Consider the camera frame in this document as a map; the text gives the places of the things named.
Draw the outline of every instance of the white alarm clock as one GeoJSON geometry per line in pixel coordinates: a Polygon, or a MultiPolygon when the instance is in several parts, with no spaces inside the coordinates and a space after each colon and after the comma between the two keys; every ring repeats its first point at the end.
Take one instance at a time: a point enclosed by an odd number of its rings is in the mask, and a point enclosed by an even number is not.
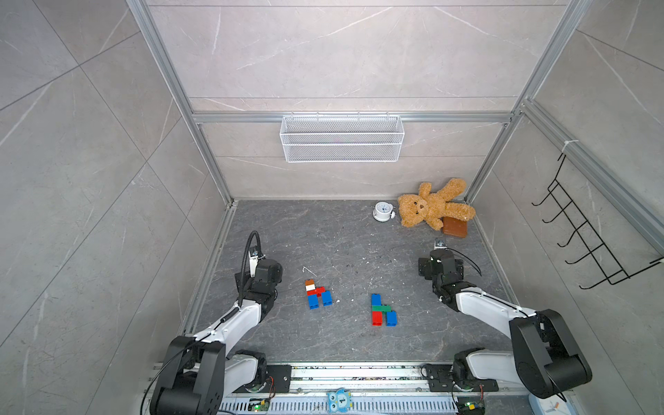
{"type": "Polygon", "coordinates": [[[374,207],[374,219],[379,222],[387,222],[396,216],[394,213],[394,206],[387,202],[378,202],[374,207]]]}

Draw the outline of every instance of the ventilation grille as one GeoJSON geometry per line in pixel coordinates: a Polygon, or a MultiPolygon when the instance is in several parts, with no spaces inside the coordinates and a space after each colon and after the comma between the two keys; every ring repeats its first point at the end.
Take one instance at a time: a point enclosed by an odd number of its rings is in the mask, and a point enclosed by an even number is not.
{"type": "MultiPolygon", "coordinates": [[[[455,414],[456,409],[450,396],[353,396],[353,409],[349,412],[375,414],[455,414]]],[[[249,398],[226,398],[220,410],[241,414],[327,414],[327,399],[316,397],[277,397],[272,399],[268,412],[255,412],[250,409],[249,398]]]]}
{"type": "Polygon", "coordinates": [[[289,163],[397,161],[404,140],[398,116],[286,116],[280,137],[289,163]]]}

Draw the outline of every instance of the teddy bear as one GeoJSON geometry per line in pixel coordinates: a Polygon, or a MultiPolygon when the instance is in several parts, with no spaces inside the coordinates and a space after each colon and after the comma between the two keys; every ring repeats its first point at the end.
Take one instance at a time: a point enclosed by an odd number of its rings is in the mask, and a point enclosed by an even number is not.
{"type": "Polygon", "coordinates": [[[434,230],[443,227],[443,216],[467,222],[475,217],[475,209],[463,203],[450,203],[465,190],[463,179],[452,179],[437,193],[431,193],[431,183],[420,185],[419,195],[399,197],[399,215],[401,224],[412,228],[425,220],[434,230]]]}

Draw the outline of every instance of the wire basket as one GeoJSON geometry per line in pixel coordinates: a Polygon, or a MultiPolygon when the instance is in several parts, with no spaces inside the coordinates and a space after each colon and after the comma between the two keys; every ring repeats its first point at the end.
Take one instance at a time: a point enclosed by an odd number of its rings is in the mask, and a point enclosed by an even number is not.
{"type": "Polygon", "coordinates": [[[279,136],[288,163],[397,161],[404,141],[399,116],[285,116],[279,136]]]}

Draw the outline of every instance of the zip tie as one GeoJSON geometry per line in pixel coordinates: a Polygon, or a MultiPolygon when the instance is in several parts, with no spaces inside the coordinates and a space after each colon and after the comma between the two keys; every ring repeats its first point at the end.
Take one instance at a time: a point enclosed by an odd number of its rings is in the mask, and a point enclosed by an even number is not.
{"type": "Polygon", "coordinates": [[[564,153],[565,152],[565,147],[567,147],[567,145],[569,143],[575,143],[575,142],[578,143],[578,140],[565,140],[565,145],[562,146],[562,150],[560,150],[560,152],[564,153]]]}

